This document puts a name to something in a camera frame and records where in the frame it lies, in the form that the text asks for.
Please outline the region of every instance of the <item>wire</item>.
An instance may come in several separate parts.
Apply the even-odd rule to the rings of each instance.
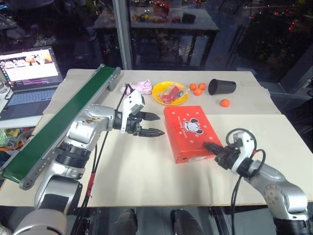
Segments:
[[[228,145],[231,145],[231,143],[229,142],[229,137],[232,133],[236,132],[236,131],[244,131],[246,133],[248,133],[252,140],[254,141],[254,149],[253,149],[253,152],[250,156],[250,159],[252,159],[254,157],[254,155],[258,152],[262,152],[263,153],[263,157],[262,157],[262,161],[259,165],[259,167],[253,171],[253,173],[250,175],[250,178],[257,175],[261,168],[263,167],[264,165],[264,162],[265,162],[265,159],[266,159],[266,154],[265,154],[265,151],[263,149],[256,149],[257,148],[257,141],[256,141],[256,138],[255,136],[248,130],[244,129],[244,128],[236,128],[236,129],[233,129],[231,130],[227,135],[226,135],[226,143]],[[240,186],[240,182],[241,182],[241,179],[242,179],[242,176],[239,176],[239,179],[233,189],[233,193],[231,195],[231,201],[230,201],[230,215],[231,215],[231,233],[232,235],[235,235],[235,224],[234,224],[234,220],[235,220],[235,208],[236,208],[236,199],[237,199],[237,194],[238,194],[238,190],[239,190],[239,186]]]
[[[130,88],[131,92],[133,91],[133,88],[129,84],[125,85],[125,91],[124,91],[124,93],[123,93],[123,95],[122,95],[122,97],[121,97],[121,99],[120,99],[120,101],[119,101],[119,103],[117,105],[116,110],[118,110],[119,106],[121,105],[122,100],[123,100],[124,96],[126,95],[128,87]],[[82,223],[83,223],[83,220],[84,220],[84,216],[86,214],[86,210],[87,210],[90,194],[91,194],[91,189],[92,189],[92,186],[93,186],[93,181],[94,181],[97,169],[98,169],[98,165],[99,165],[99,162],[100,162],[102,151],[104,149],[104,145],[105,145],[105,143],[107,141],[107,138],[108,138],[108,134],[109,134],[109,132],[107,131],[106,135],[104,136],[104,139],[103,139],[103,142],[102,142],[102,145],[101,145],[98,157],[97,157],[98,146],[96,145],[95,148],[94,148],[94,158],[93,158],[91,175],[90,175],[89,182],[88,182],[88,188],[87,188],[87,191],[86,191],[83,203],[82,203],[82,205],[81,205],[81,207],[80,207],[80,209],[79,209],[79,211],[77,213],[77,216],[76,216],[76,219],[75,219],[72,231],[70,233],[71,235],[77,235],[78,232],[79,232],[80,227],[82,226]]]
[[[21,148],[23,146],[23,142],[19,142],[17,144],[17,146],[9,146],[9,147],[5,147],[5,146],[0,146],[0,152],[4,152],[4,151],[11,151],[11,150],[17,150],[19,148]]]
[[[118,102],[118,105],[117,105],[117,107],[116,107],[116,111],[118,111],[118,108],[119,108],[119,106],[121,105],[121,103],[122,103],[122,101],[123,101],[123,98],[124,98],[124,96],[126,95],[126,93],[127,93],[127,89],[130,89],[130,91],[131,92],[133,92],[133,88],[128,84],[128,83],[126,83],[125,84],[125,90],[124,90],[124,93],[122,94],[122,97],[120,98],[120,100],[119,100],[119,102]]]
[[[4,97],[5,100],[9,100],[8,95],[9,95],[10,91],[11,91],[11,86],[10,86],[10,88],[9,88],[8,93],[7,93],[7,94],[5,95],[5,97]]]

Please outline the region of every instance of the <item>red snack package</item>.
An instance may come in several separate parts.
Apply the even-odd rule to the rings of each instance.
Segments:
[[[168,106],[164,115],[175,163],[214,157],[205,149],[205,141],[222,146],[201,106]]]
[[[165,104],[170,104],[172,103],[174,100],[176,100],[177,98],[179,98],[179,96],[181,95],[180,93],[183,93],[177,86],[174,86],[169,94],[164,94],[162,95],[162,101]]]

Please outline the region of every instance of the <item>cartoon mouse print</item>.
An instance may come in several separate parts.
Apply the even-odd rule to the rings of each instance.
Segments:
[[[201,135],[203,133],[203,130],[200,130],[199,125],[198,125],[198,120],[195,118],[190,119],[190,121],[185,121],[184,122],[184,128],[186,131],[191,131],[194,133],[198,133]]]

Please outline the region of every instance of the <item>black cup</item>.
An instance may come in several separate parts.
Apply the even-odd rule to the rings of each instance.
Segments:
[[[236,90],[236,83],[231,81],[212,79],[207,90],[209,91],[210,95],[230,94]]]

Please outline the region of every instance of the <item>black cable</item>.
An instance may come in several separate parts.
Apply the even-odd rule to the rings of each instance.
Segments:
[[[98,160],[97,160],[97,164],[96,164],[96,166],[95,166],[95,168],[94,168],[94,170],[93,170],[93,173],[96,173],[96,171],[97,171],[97,169],[98,169],[98,165],[99,165],[99,161],[100,161],[100,156],[102,155],[102,150],[103,150],[103,147],[104,147],[105,142],[107,141],[108,134],[109,134],[109,132],[107,131],[107,132],[106,132],[106,135],[104,136],[104,140],[103,140],[102,145],[101,145],[101,149],[100,149],[99,157],[98,157]]]
[[[248,133],[252,140],[254,141],[254,149],[253,149],[253,152],[250,156],[250,159],[253,158],[253,156],[257,153],[257,152],[262,152],[263,153],[263,157],[262,157],[262,161],[261,161],[261,164],[259,165],[259,167],[253,171],[253,173],[250,175],[250,178],[255,176],[256,174],[258,174],[262,168],[262,166],[264,165],[264,162],[265,162],[265,158],[266,158],[266,154],[265,154],[265,151],[263,149],[256,149],[257,147],[257,141],[256,141],[256,138],[255,136],[248,130],[244,129],[244,128],[236,128],[236,129],[233,129],[231,130],[227,135],[226,135],[226,143],[228,145],[231,145],[231,143],[229,142],[229,137],[232,133],[236,132],[236,131],[244,131],[246,133]],[[242,176],[239,176],[239,179],[233,189],[233,193],[231,195],[231,201],[230,201],[230,210],[231,210],[231,232],[233,235],[235,235],[235,224],[234,224],[234,219],[235,219],[235,208],[236,208],[236,199],[237,199],[237,194],[238,194],[238,190],[239,190],[239,185],[240,185],[240,182],[241,182],[241,179],[242,179]]]
[[[116,107],[116,110],[117,110],[117,111],[118,111],[118,108],[119,108],[119,106],[121,105],[121,103],[122,103],[122,101],[123,101],[124,96],[125,96],[126,93],[127,93],[128,87],[129,87],[130,91],[133,92],[133,88],[132,88],[128,83],[126,83],[126,84],[125,84],[124,93],[122,94],[122,97],[120,98],[120,100],[119,100],[119,102],[118,102],[118,105],[117,105],[117,107]]]
[[[252,134],[250,131],[248,131],[248,130],[246,130],[246,129],[244,129],[244,128],[236,128],[236,129],[233,129],[233,130],[231,130],[231,131],[226,135],[226,143],[227,143],[228,145],[230,145],[229,136],[230,136],[232,133],[236,132],[236,131],[244,131],[244,132],[248,133],[248,134],[251,136],[252,140],[254,141],[254,150],[256,150],[257,141],[256,141],[256,138],[255,138],[254,134]]]
[[[7,93],[7,94],[5,95],[5,97],[4,97],[5,100],[9,100],[8,95],[9,95],[10,91],[11,91],[11,86],[10,86],[10,88],[9,88],[8,93]]]
[[[123,93],[123,95],[122,95],[122,97],[121,97],[121,99],[120,99],[120,101],[119,101],[119,103],[117,105],[116,110],[118,110],[119,106],[121,105],[122,100],[123,100],[124,96],[126,95],[128,87],[130,88],[131,92],[133,91],[133,88],[129,84],[125,85],[125,91],[124,91],[124,93]],[[109,132],[107,131],[106,135],[104,136],[104,139],[103,139],[103,142],[102,142],[102,145],[101,145],[98,157],[97,157],[97,150],[98,150],[97,145],[94,148],[94,158],[93,158],[91,175],[95,176],[95,174],[97,172],[98,165],[99,165],[99,162],[100,162],[100,158],[101,158],[101,155],[102,155],[102,151],[103,151],[105,142],[107,141],[107,138],[108,138],[108,134],[109,134]],[[77,235],[77,233],[78,233],[78,231],[79,231],[79,229],[80,229],[80,227],[82,225],[84,216],[86,214],[88,202],[89,202],[89,195],[88,195],[88,189],[87,189],[87,192],[86,192],[85,198],[83,200],[82,206],[80,207],[80,209],[78,211],[78,214],[76,216],[76,219],[75,219],[72,231],[70,233],[71,235]]]

